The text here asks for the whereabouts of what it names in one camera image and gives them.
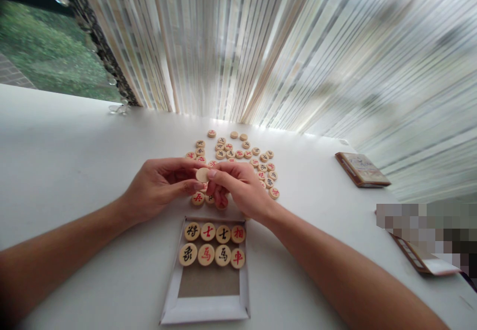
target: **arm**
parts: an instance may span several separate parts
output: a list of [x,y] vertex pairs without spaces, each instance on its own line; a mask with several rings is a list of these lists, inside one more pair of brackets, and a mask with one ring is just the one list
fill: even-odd
[[147,221],[174,198],[202,189],[196,161],[148,160],[111,204],[0,252],[1,295],[14,324],[128,228]]
[[253,168],[220,163],[207,194],[231,193],[247,216],[269,228],[352,329],[447,329],[435,313],[384,269],[274,202]]

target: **red chinese character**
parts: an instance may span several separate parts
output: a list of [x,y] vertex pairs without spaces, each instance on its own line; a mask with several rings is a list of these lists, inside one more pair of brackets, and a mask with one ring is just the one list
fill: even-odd
[[242,253],[240,253],[239,251],[238,251],[237,253],[235,253],[235,259],[234,259],[234,261],[237,262],[237,265],[239,264],[238,262],[239,262],[240,260],[242,260],[242,259],[243,259]]
[[212,230],[212,228],[210,228],[210,226],[207,226],[207,230],[205,232],[202,232],[203,234],[206,235],[206,237],[210,237],[210,231]]
[[205,248],[204,255],[202,256],[203,259],[207,259],[207,261],[210,261],[210,254],[209,254],[209,247]]
[[235,238],[243,238],[243,230],[237,228],[237,229],[235,230],[234,235],[235,235]]

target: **green foliage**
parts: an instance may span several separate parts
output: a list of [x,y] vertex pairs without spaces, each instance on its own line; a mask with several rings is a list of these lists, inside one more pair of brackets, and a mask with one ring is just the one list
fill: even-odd
[[0,52],[41,90],[119,101],[74,19],[2,1]]

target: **decorative border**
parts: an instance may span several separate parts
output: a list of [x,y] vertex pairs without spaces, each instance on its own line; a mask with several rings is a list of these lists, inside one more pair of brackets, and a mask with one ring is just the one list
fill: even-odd
[[91,40],[97,46],[97,55],[100,57],[104,64],[104,68],[111,73],[117,80],[116,86],[119,90],[119,94],[128,100],[129,105],[140,106],[136,96],[134,95],[131,87],[129,86],[121,68],[114,57],[111,48],[109,48],[108,42],[104,37],[104,33],[98,24],[94,11],[89,6],[88,0],[69,0],[70,6],[75,12],[75,16],[80,28],[88,29],[91,36]]

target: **glass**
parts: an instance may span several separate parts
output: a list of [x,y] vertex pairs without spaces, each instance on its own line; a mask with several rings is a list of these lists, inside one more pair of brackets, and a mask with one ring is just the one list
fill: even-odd
[[[14,67],[0,69],[0,83],[120,102],[116,80],[74,18],[17,2],[0,3],[0,63],[8,59]],[[10,70],[15,73],[7,75]]]

